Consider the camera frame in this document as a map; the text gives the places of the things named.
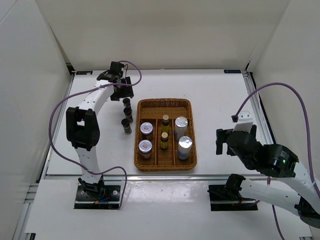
bottle cap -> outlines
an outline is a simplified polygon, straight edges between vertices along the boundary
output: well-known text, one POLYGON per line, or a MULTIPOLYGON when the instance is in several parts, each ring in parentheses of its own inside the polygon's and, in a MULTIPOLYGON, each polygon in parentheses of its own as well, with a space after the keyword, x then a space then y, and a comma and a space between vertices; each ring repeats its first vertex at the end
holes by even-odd
POLYGON ((123 112, 124 112, 124 115, 125 115, 125 116, 130 116, 130 115, 132 114, 132 110, 131 110, 130 107, 125 107, 125 108, 123 109, 123 112))
POLYGON ((168 138, 168 133, 166 133, 166 132, 161 133, 161 138, 163 140, 166 140, 168 138))
POLYGON ((163 115, 162 121, 163 121, 164 123, 169 122, 169 116, 168 116, 168 115, 163 115))
POLYGON ((151 134, 153 129, 154 129, 154 127, 152 126, 152 124, 150 122, 144 122, 140 126, 140 131, 144 135, 151 134))
POLYGON ((152 143, 149 140, 142 140, 139 143, 139 150, 140 152, 142 152, 143 154, 147 154, 150 153, 152 150, 152 143))
POLYGON ((178 147, 182 149, 190 149, 192 147, 192 139, 188 136, 183 136, 179 139, 179 145, 178 147))
POLYGON ((184 116, 179 116, 175 120, 175 125, 179 128, 188 126, 188 120, 184 116))
POLYGON ((130 99, 129 98, 124 98, 123 100, 122 100, 122 103, 124 104, 124 105, 128 105, 129 103, 130 103, 130 99))
POLYGON ((124 128, 127 128, 127 127, 129 127, 130 126, 130 121, 129 121, 129 119, 122 119, 122 121, 121 121, 121 124, 122 124, 122 126, 124 127, 124 128))

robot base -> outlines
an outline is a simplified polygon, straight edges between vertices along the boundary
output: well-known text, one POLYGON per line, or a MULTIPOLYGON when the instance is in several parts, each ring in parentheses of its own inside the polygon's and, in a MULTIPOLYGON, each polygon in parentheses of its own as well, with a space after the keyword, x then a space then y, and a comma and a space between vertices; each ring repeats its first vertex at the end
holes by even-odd
POLYGON ((209 185, 209 196, 211 211, 256 211, 258 210, 256 200, 241 197, 234 201, 228 200, 229 196, 224 196, 225 185, 209 185))
POLYGON ((120 185, 105 185, 103 187, 108 196, 107 201, 96 203, 98 199, 93 199, 83 191, 83 187, 79 184, 74 201, 74 209, 105 209, 116 210, 120 203, 120 185))

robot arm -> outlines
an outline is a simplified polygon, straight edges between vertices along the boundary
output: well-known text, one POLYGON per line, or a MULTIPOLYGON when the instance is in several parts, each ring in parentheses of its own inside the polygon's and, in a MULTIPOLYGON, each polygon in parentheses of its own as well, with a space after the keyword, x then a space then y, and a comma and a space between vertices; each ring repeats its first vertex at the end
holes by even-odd
MULTIPOLYGON (((111 62, 110 70, 101 73, 94 85, 95 88, 109 83, 131 84, 130 77, 123 78, 124 65, 111 62)), ((111 98, 118 101, 120 98, 134 96, 131 86, 106 86, 91 92, 77 107, 69 107, 66 111, 66 137, 78 154, 79 161, 90 172, 101 172, 98 165, 96 145, 100 138, 97 115, 104 103, 111 98)), ((82 178, 79 178, 84 192, 99 198, 103 195, 102 175, 92 175, 82 169, 82 178)))
POLYGON ((249 170, 256 170, 268 177, 287 184, 295 192, 283 191, 232 174, 224 190, 235 196, 253 198, 273 204, 300 216, 305 223, 320 228, 320 199, 310 175, 298 157, 279 144, 262 145, 256 140, 256 129, 249 112, 244 111, 232 119, 234 129, 217 129, 216 154, 222 154, 227 143, 227 154, 237 156, 249 170))

small bottle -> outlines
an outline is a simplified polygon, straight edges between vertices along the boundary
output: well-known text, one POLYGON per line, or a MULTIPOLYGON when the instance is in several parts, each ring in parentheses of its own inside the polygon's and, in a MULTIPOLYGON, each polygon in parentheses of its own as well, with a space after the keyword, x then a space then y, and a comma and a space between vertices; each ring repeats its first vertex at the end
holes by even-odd
POLYGON ((123 103, 123 106, 125 107, 125 108, 130 108, 130 109, 132 109, 131 108, 131 103, 130 103, 130 99, 129 98, 124 98, 123 100, 122 100, 122 103, 123 103))
POLYGON ((192 147, 192 139, 188 136, 180 138, 178 143, 177 157, 180 160, 186 160, 192 147))
POLYGON ((142 140, 139 143, 140 156, 143 159, 149 159, 152 156, 152 143, 149 140, 142 140))
POLYGON ((130 107, 126 107, 125 109, 123 109, 123 112, 124 112, 125 118, 128 119, 132 124, 134 122, 134 119, 132 117, 132 109, 130 107))
POLYGON ((163 115, 162 117, 162 126, 161 126, 161 133, 167 133, 169 134, 169 116, 163 115))
POLYGON ((127 118, 125 118, 125 119, 122 119, 121 124, 123 126, 124 133, 126 135, 130 135, 132 133, 132 130, 130 127, 130 121, 127 118))
POLYGON ((174 139, 179 139, 186 135, 188 127, 188 120, 184 116, 179 116, 174 122, 174 139))
POLYGON ((150 122, 144 122, 140 126, 142 139, 151 141, 153 138, 154 127, 150 122))
POLYGON ((167 149, 168 146, 169 146, 168 133, 163 132, 163 133, 161 134, 161 139, 160 139, 160 140, 161 140, 161 141, 160 141, 160 147, 161 147, 162 149, 167 149))

silver jar lid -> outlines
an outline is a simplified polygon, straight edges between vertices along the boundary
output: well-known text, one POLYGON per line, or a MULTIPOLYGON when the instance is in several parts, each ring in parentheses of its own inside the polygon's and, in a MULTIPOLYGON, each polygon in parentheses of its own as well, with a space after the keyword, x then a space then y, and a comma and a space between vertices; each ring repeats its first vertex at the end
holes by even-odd
POLYGON ((144 135, 151 134, 153 129, 154 129, 154 127, 152 126, 152 124, 150 122, 144 122, 140 126, 140 131, 144 135))
POLYGON ((182 136, 179 139, 179 147, 183 149, 190 149, 192 147, 192 139, 188 136, 182 136))
POLYGON ((143 154, 147 154, 150 153, 152 150, 152 143, 149 140, 142 140, 139 143, 139 150, 140 152, 142 152, 143 154))
POLYGON ((175 125, 179 128, 188 126, 188 120, 184 116, 179 116, 175 119, 175 125))

